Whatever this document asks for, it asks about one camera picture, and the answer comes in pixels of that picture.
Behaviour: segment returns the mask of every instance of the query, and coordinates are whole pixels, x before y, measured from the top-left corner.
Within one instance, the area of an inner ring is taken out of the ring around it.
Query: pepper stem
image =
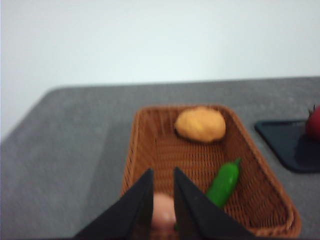
[[[237,157],[237,158],[234,160],[234,163],[235,163],[237,166],[239,166],[240,161],[241,161],[241,157]]]

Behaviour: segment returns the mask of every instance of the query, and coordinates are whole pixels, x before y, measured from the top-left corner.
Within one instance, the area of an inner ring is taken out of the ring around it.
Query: basket rim
[[[262,153],[255,145],[254,141],[250,137],[248,131],[246,130],[245,126],[241,122],[238,115],[228,106],[223,104],[216,104],[216,103],[196,103],[196,104],[158,104],[158,105],[146,105],[138,109],[138,111],[134,115],[134,119],[132,122],[131,127],[131,136],[130,136],[130,144],[128,147],[128,154],[125,161],[125,168],[124,173],[127,174],[127,179],[129,179],[129,185],[133,184],[133,172],[128,171],[135,165],[136,162],[136,149],[138,147],[138,137],[139,137],[139,122],[141,120],[141,116],[146,111],[168,111],[168,110],[178,110],[178,109],[185,109],[185,108],[195,108],[195,107],[210,107],[210,108],[220,108],[224,109],[233,119],[236,127],[238,128],[240,134],[244,138],[245,144],[253,154],[255,160],[258,163],[258,166],[265,176],[265,178],[269,181],[271,187],[273,188],[274,192],[278,194],[281,201],[285,205],[287,219],[284,224],[277,225],[274,227],[250,227],[248,228],[250,231],[255,233],[257,236],[269,236],[273,234],[277,234],[277,236],[283,237],[297,237],[301,231],[301,218],[299,215],[298,210],[292,203],[292,200],[289,198],[287,193],[285,192],[284,187],[279,182],[277,177],[275,176],[274,172],[269,167],[267,161],[264,159]],[[125,185],[125,174],[122,178],[122,188],[121,188],[121,195],[123,195],[128,189]]]

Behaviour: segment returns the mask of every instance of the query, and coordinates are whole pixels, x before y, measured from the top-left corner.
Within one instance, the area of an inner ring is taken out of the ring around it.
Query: red strawberry
[[[313,140],[320,141],[320,106],[313,106],[313,111],[309,111],[310,115],[305,124],[306,134]]]

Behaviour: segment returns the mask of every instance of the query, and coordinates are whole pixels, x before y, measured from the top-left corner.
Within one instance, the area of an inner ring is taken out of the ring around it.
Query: green chili pepper
[[[235,189],[239,178],[238,157],[234,162],[223,164],[209,187],[206,196],[219,208],[223,208]]]

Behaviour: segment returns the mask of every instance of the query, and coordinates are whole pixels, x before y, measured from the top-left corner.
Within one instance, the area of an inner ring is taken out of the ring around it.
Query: egg
[[[151,227],[160,231],[173,231],[175,223],[174,199],[164,193],[154,193]]]

